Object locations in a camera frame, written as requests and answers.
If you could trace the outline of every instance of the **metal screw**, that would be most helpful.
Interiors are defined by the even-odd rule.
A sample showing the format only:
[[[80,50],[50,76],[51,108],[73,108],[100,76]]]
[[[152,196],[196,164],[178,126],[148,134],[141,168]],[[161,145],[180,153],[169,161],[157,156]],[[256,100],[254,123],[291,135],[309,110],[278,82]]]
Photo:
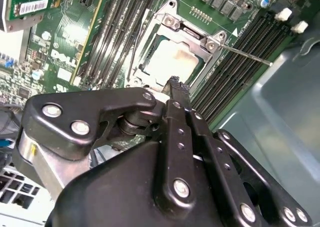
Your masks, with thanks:
[[[224,167],[226,168],[227,171],[231,170],[230,165],[228,165],[227,163],[224,164]]]
[[[81,136],[88,134],[90,131],[89,125],[82,120],[77,120],[73,122],[71,124],[71,129],[73,132]]]
[[[230,136],[227,133],[222,133],[223,137],[225,137],[227,140],[230,140]]]
[[[212,51],[215,48],[215,44],[210,42],[208,43],[207,47],[210,51]]]
[[[175,190],[175,192],[178,194],[178,196],[182,197],[182,198],[187,198],[190,194],[190,190],[188,185],[182,181],[181,179],[176,179],[173,182],[173,188]]]
[[[48,104],[42,108],[42,113],[48,117],[56,118],[61,115],[62,111],[58,106]]]
[[[242,203],[240,205],[242,214],[244,215],[244,217],[250,221],[250,222],[255,222],[256,221],[256,216],[255,213],[253,212],[253,210],[245,203]]]
[[[224,33],[219,34],[219,38],[220,40],[223,40],[225,38],[225,34]]]
[[[199,113],[194,112],[194,115],[198,120],[202,120],[202,116]]]
[[[292,211],[290,209],[288,209],[287,207],[283,208],[283,211],[285,213],[285,216],[292,222],[296,221],[296,217],[294,215],[294,213],[292,213]]]
[[[147,99],[148,101],[152,100],[151,94],[149,94],[149,93],[147,93],[147,92],[143,93],[143,97],[144,97],[145,99]]]
[[[174,19],[171,16],[168,16],[167,18],[165,18],[164,24],[166,26],[172,26],[174,24]]]
[[[178,143],[178,148],[180,150],[184,150],[185,149],[185,145],[183,143]]]
[[[308,218],[305,215],[305,213],[302,212],[302,210],[300,209],[296,209],[296,213],[298,214],[299,218],[303,221],[303,222],[308,222]]]
[[[182,135],[182,136],[185,134],[185,132],[184,132],[184,130],[183,130],[182,128],[178,129],[178,132],[179,132],[179,134]]]
[[[172,104],[178,109],[181,109],[181,105],[178,102],[173,102]]]

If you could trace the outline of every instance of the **motherboard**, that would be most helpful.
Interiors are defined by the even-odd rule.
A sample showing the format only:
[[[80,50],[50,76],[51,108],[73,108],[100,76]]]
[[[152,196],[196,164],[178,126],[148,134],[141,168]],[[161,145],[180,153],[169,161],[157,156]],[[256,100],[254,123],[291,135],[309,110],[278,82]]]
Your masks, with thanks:
[[[161,92],[179,76],[212,128],[320,10],[320,0],[3,3],[3,24],[37,23],[0,32],[1,103],[108,88]]]

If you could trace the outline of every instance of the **barcode label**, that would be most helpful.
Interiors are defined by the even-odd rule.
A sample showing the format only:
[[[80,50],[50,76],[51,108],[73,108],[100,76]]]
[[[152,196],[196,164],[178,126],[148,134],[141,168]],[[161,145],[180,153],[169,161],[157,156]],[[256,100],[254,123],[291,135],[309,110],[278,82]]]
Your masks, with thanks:
[[[37,0],[29,3],[23,3],[20,6],[19,15],[25,15],[31,12],[46,9],[48,6],[48,0]]]

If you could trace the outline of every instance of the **connector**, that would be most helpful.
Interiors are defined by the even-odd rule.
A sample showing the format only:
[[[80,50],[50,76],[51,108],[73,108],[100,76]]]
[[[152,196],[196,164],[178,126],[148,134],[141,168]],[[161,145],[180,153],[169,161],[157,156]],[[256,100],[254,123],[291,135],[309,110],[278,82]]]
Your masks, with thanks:
[[[292,14],[292,11],[289,8],[284,8],[279,13],[275,15],[277,21],[287,21]]]
[[[302,34],[305,32],[306,28],[308,27],[308,23],[305,21],[300,21],[297,23],[295,26],[291,28],[292,32],[297,33],[297,34]]]

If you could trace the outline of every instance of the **cable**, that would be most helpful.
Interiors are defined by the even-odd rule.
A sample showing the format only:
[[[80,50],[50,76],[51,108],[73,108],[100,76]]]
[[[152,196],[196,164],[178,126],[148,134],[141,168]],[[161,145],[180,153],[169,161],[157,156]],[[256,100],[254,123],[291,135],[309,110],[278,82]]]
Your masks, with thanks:
[[[95,150],[98,152],[98,154],[100,155],[101,159],[102,159],[104,162],[106,162],[107,160],[106,160],[106,158],[104,157],[104,155],[101,153],[101,151],[100,151],[98,148],[96,148]]]
[[[97,159],[97,156],[96,156],[96,153],[95,153],[95,150],[91,150],[90,152],[90,156],[91,156],[91,164],[92,164],[92,167],[96,167],[98,166],[98,159]]]

